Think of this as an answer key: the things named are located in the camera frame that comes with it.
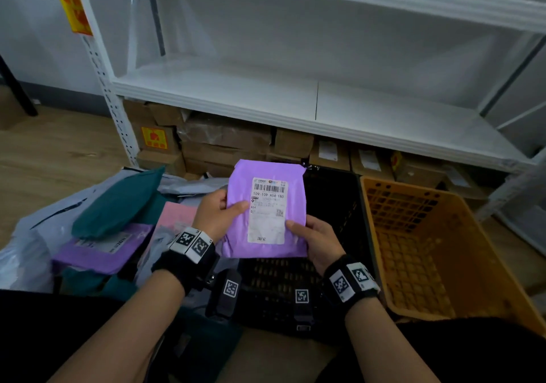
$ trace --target purple poly mailer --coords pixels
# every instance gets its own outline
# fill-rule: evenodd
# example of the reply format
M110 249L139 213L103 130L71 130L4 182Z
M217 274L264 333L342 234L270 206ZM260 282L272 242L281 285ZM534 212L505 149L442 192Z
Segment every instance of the purple poly mailer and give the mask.
M153 225L128 223L120 232L98 241L72 238L52 259L61 266L75 266L112 275L129 260L152 228Z
M235 218L222 255L228 258L307 256L307 244L286 229L286 220L305 225L306 200L301 165L239 160L229 178L227 206L241 200L249 210Z

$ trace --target black wrist strap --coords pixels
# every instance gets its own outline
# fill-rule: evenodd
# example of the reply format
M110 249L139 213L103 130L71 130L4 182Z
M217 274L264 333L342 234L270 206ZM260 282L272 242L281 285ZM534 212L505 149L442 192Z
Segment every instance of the black wrist strap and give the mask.
M322 292L342 318L359 300L377 297L379 287L368 269L351 255L343 255L324 271Z
M186 294L199 287L199 277L204 278L216 260L212 239L205 232L186 228L169 243L167 251L152 266L152 272L165 269L174 275Z

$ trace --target yellow plastic crate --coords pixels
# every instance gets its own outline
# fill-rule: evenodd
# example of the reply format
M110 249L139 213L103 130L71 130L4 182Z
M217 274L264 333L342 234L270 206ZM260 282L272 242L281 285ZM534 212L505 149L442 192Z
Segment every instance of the yellow plastic crate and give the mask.
M422 320L495 316L546 335L546 323L460 196L360 182L390 310Z

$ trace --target barcode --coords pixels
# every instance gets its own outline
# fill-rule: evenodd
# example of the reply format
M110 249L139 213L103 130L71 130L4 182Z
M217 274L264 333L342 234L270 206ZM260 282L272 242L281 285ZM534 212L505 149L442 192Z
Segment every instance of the barcode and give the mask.
M254 183L254 189L263 190L266 192L284 193L284 186L262 185L260 183Z

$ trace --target black plastic crate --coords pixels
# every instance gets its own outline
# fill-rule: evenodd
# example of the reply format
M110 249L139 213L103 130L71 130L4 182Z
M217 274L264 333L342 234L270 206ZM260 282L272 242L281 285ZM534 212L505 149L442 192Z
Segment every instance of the black plastic crate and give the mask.
M307 213L331 224L343 248L375 274L372 241L358 176L313 166L304 173ZM241 259L242 291L235 320L243 325L283 334L339 341L343 324L334 321L318 288L320 276L306 258ZM293 295L298 284L309 285L315 324L297 331Z

